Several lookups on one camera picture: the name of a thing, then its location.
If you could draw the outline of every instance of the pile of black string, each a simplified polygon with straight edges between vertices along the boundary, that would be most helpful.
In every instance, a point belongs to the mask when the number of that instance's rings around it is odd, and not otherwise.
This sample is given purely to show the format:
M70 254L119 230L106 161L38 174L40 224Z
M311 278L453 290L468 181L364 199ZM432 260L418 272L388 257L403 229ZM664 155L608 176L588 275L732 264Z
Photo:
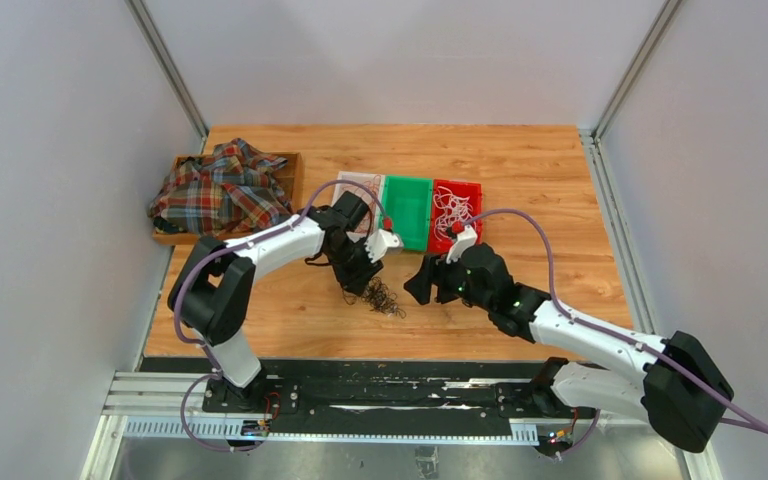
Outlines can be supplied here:
M399 308L396 303L396 293L391 292L390 288L381 281L379 277L372 277L363 295L357 296L343 290L343 300L349 305L361 302L369 305L373 312L386 313L387 315L398 315L399 318L405 318L405 311Z

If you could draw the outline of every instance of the wooden box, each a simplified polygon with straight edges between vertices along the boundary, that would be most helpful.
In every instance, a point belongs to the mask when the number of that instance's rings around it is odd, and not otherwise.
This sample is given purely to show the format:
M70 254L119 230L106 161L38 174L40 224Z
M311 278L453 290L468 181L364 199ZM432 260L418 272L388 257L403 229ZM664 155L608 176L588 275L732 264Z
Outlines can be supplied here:
M287 165L284 168L275 172L275 181L278 185L284 189L284 193L289 197L290 204L293 206L293 211L298 211L304 206L304 199L302 198L302 182L304 180L304 162L302 161L302 155L300 153L288 153L288 152L276 152L274 155L278 155L287 159ZM175 167L177 168L181 162L185 161L189 157L206 157L207 155L180 155L175 157ZM223 233L217 237L220 240L228 240L231 238L245 237L252 232L234 232ZM195 233L160 233L154 230L152 237L157 243L163 245L194 245L201 237Z

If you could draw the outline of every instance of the wooden tabletop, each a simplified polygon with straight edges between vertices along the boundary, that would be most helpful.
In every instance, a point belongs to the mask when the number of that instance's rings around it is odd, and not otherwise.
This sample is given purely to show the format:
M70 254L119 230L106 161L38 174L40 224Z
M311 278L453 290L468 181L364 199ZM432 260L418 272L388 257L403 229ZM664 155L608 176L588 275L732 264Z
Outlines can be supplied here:
M216 126L206 152L240 137L264 151L298 151L306 170L303 195L340 170L466 180L482 184L484 209L513 207L546 230L556 259L558 293L588 314L624 327L631 317L586 159L574 127L343 125ZM315 205L328 204L329 188ZM547 290L546 252L519 217L485 223L483 241L501 254L518 282ZM177 247L146 355L199 355L180 343L166 307L169 289L189 254ZM255 353L269 357L543 360L577 358L499 332L477 308L460 302L417 305L402 284L421 255L386 257L381 279L398 294L405 318L347 305L331 269L301 261L254 287L244 331Z

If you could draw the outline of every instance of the gray wall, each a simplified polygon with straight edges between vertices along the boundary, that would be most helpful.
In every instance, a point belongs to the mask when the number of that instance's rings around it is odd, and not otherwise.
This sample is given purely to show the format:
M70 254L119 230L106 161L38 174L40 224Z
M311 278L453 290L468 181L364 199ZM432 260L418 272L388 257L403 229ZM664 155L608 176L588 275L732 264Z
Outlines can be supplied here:
M768 2L685 2L604 146L661 330L768 421ZM713 445L725 478L768 478L768 437Z
M0 2L0 478L76 478L168 250L144 208L197 140L125 2Z
M663 0L150 0L207 122L592 126Z

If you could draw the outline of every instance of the plaid shirt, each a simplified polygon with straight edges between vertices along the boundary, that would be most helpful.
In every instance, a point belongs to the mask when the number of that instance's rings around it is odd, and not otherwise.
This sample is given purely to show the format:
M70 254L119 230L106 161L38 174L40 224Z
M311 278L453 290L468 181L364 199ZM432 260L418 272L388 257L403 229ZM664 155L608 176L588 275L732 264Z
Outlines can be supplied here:
M272 177L287 159L237 138L213 155L190 157L166 177L148 216L166 233L262 230L290 215L290 202Z

